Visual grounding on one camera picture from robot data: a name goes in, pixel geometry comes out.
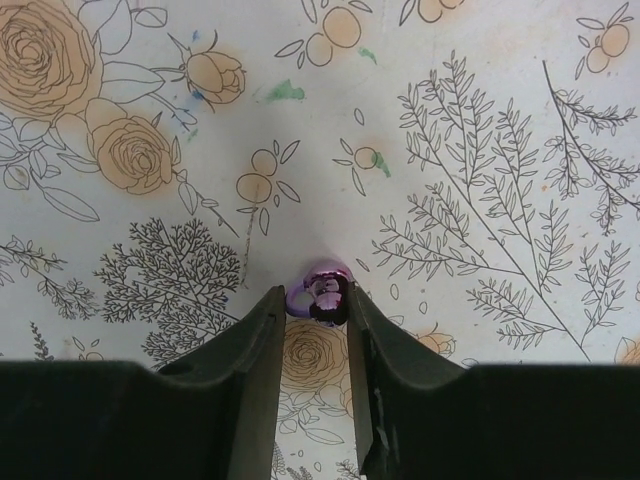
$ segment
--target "tree illustration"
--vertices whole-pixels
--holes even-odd
[[[229,294],[239,284],[240,263],[229,246],[214,242],[194,219],[167,228],[151,218],[132,223],[137,244],[113,245],[94,272],[109,287],[102,315],[107,322],[156,323],[142,346],[160,367],[198,348],[237,318],[226,313]]]

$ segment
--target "rose illustration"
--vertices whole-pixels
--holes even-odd
[[[337,383],[348,371],[347,341],[343,331],[309,320],[287,324],[282,362],[282,386],[317,391]]]
[[[622,365],[640,365],[640,346],[635,340],[622,337],[616,350],[616,363]]]
[[[453,337],[444,333],[430,333],[418,336],[418,341],[444,357],[450,356],[456,350],[456,342]]]
[[[231,103],[244,92],[244,71],[238,60],[224,53],[197,53],[187,61],[187,85],[212,106]]]
[[[342,390],[342,406],[347,411],[347,414],[353,418],[353,398],[351,394],[351,379],[347,373],[340,381],[340,390]]]
[[[82,112],[100,93],[99,42],[61,0],[7,0],[0,6],[0,103],[53,122]]]
[[[95,160],[116,187],[141,195],[171,181],[172,166],[180,161],[177,141],[170,146],[154,125],[109,100],[91,100],[85,116],[86,122],[75,115],[60,118],[60,136],[74,153]]]

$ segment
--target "floral patterned surface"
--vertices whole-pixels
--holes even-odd
[[[640,363],[640,2],[6,0],[4,358],[157,369],[319,257],[464,366]],[[358,478],[287,325],[272,478]]]

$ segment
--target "orange rose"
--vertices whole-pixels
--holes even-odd
[[[640,346],[630,338],[622,337],[616,351],[616,363],[640,365]]]
[[[348,373],[342,377],[340,390],[342,390],[342,406],[347,411],[347,414],[353,418],[353,395],[351,392],[351,378]]]
[[[456,342],[453,337],[444,333],[418,336],[418,341],[443,357],[450,356],[456,350]]]
[[[89,102],[85,117],[61,117],[60,136],[74,153],[96,161],[116,187],[140,195],[171,181],[172,166],[180,162],[177,139],[170,146],[147,120],[101,98]]]
[[[61,0],[0,3],[0,103],[50,122],[82,112],[100,93],[99,42]]]
[[[282,362],[282,386],[317,391],[337,383],[348,370],[347,337],[338,329],[310,320],[287,324]]]

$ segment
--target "plant sprig drawing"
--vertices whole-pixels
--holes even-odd
[[[553,179],[551,185],[557,186],[563,200],[579,195],[580,188],[594,188],[600,192],[598,206],[591,217],[605,235],[615,233],[614,223],[622,218],[620,207],[635,210],[636,218],[640,220],[640,202],[628,191],[640,175],[640,163],[631,164],[610,154],[606,148],[592,146],[578,132],[582,125],[588,126],[596,136],[607,132],[615,137],[619,128],[637,118],[635,108],[627,108],[621,113],[617,105],[604,111],[598,111],[592,105],[584,106],[584,97],[575,90],[568,92],[553,87],[546,63],[544,73],[562,126],[562,133],[545,143],[549,151],[544,161],[558,159],[557,166],[546,178]]]
[[[88,320],[98,311],[94,292],[75,278],[67,282],[54,279],[53,272],[62,271],[66,263],[55,253],[48,255],[41,247],[36,248],[32,240],[25,243],[14,235],[7,244],[0,245],[0,287],[15,283],[16,273],[23,278],[35,278],[38,292],[50,298],[58,315]]]
[[[576,278],[587,285],[587,292],[582,297],[584,315],[589,320],[589,325],[582,335],[581,344],[596,327],[615,327],[611,321],[605,321],[609,312],[617,312],[622,307],[616,305],[625,291],[624,280],[620,275],[631,262],[625,261],[629,248],[621,250],[621,244],[611,242],[609,249],[604,251],[604,260],[595,259],[594,255],[598,245],[587,251],[585,248],[580,255],[581,268]]]
[[[113,245],[94,272],[109,288],[102,316],[107,322],[155,322],[143,350],[159,368],[201,346],[237,318],[226,312],[238,287],[236,252],[215,242],[198,219],[173,227],[152,218],[132,223],[125,248]]]
[[[581,334],[565,323],[549,297],[562,285],[560,273],[572,265],[567,253],[573,245],[566,210],[553,200],[538,210],[528,199],[538,154],[528,146],[530,117],[523,118],[513,100],[491,115],[493,101],[472,89],[466,59],[453,52],[443,65],[444,77],[433,70],[398,98],[406,110],[400,119],[408,163],[419,161],[421,170],[428,166],[446,180],[427,185],[422,198],[408,196],[412,220],[404,226],[393,215],[381,217],[385,238],[373,241],[378,267],[390,264],[390,276],[407,270],[409,279],[423,275],[427,281],[438,271],[483,275],[479,286],[467,291],[468,300],[500,323],[500,340],[527,349],[549,332],[564,332],[589,359]],[[471,224],[477,225],[473,231]],[[485,234],[502,259],[480,248]],[[527,250],[528,258],[522,255]],[[598,295],[604,298],[601,289]]]

